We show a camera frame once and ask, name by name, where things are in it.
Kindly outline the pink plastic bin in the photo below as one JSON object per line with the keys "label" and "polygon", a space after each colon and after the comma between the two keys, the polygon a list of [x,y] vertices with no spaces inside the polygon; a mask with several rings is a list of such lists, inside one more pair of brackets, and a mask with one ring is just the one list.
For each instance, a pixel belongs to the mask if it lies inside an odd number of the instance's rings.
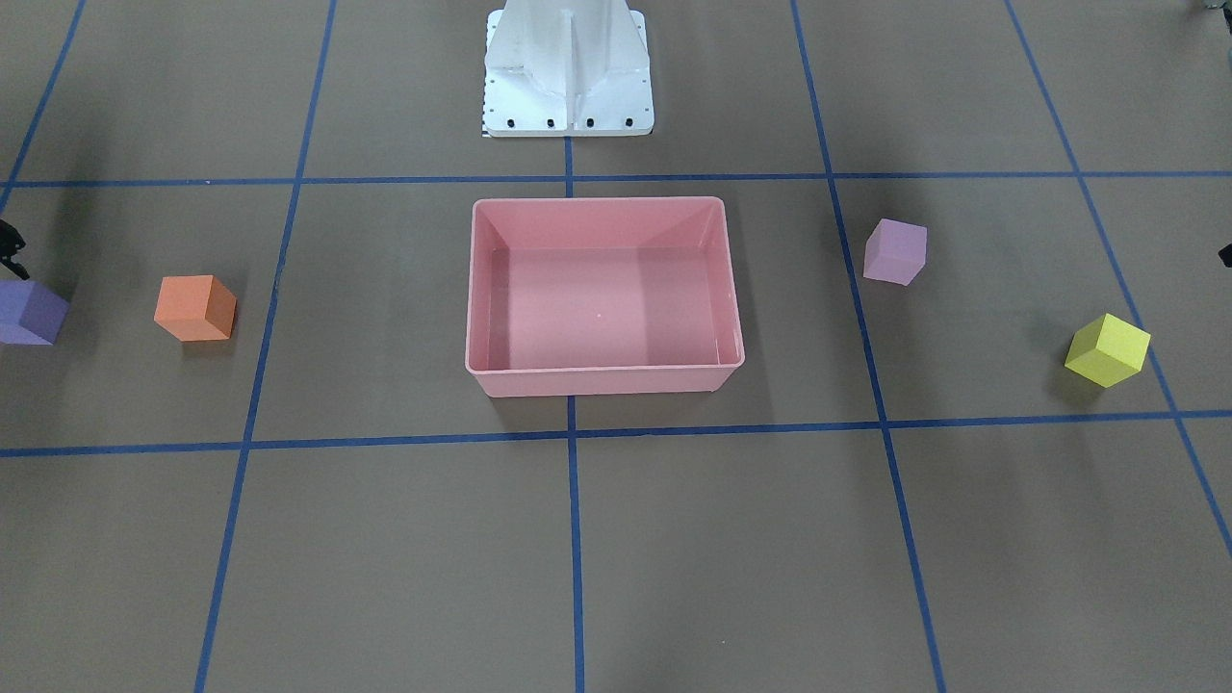
{"label": "pink plastic bin", "polygon": [[472,208],[464,367],[489,398],[712,392],[744,363],[722,200]]}

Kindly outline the yellow foam block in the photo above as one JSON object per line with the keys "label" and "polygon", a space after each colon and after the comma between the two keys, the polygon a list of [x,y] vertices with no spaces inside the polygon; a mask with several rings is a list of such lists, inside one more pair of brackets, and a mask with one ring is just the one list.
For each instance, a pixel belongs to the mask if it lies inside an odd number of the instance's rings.
{"label": "yellow foam block", "polygon": [[1152,335],[1112,313],[1096,317],[1072,338],[1064,367],[1109,388],[1140,372]]}

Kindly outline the orange foam block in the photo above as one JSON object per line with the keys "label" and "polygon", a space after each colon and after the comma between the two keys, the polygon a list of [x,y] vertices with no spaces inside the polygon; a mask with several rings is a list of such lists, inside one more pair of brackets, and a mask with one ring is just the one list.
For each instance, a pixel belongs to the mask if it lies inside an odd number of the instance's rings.
{"label": "orange foam block", "polygon": [[177,342],[229,342],[238,300],[214,275],[168,276],[154,321]]}

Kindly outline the purple foam block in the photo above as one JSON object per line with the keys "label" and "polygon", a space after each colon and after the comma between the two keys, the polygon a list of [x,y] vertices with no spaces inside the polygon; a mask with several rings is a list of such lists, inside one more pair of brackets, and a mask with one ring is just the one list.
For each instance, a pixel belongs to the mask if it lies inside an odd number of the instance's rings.
{"label": "purple foam block", "polygon": [[34,280],[1,281],[1,343],[53,346],[70,303]]}

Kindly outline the light pink foam block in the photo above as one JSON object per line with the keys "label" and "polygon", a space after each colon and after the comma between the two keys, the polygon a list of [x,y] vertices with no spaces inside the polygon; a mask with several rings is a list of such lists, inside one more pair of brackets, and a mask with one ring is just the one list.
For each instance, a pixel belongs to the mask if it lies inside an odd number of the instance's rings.
{"label": "light pink foam block", "polygon": [[862,279],[910,285],[926,264],[928,229],[881,218],[866,240]]}

